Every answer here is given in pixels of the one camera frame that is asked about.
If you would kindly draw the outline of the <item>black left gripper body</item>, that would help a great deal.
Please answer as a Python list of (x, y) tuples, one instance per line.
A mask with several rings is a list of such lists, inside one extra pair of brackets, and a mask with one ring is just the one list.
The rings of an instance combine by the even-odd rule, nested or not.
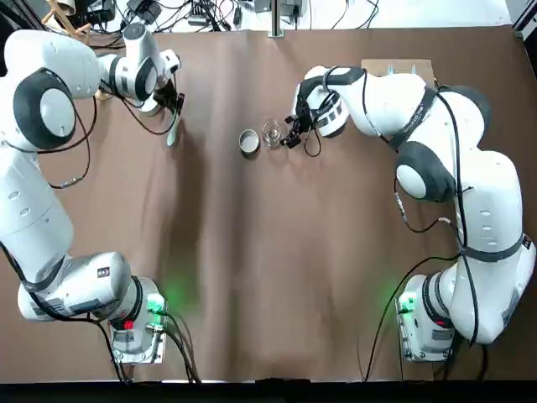
[(172, 80), (168, 80), (161, 88), (155, 89), (153, 97), (161, 107), (168, 108), (172, 114), (181, 114), (185, 94), (183, 92), (177, 92), (175, 83)]

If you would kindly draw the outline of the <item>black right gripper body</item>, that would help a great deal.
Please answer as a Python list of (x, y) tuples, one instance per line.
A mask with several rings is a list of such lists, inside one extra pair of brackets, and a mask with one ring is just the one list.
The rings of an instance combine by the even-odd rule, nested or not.
[(300, 119), (299, 123), (296, 125), (291, 125), (291, 133), (309, 133), (313, 125), (313, 120), (310, 113), (310, 108), (307, 103), (302, 103), (297, 105), (295, 112), (292, 115), (297, 115)]

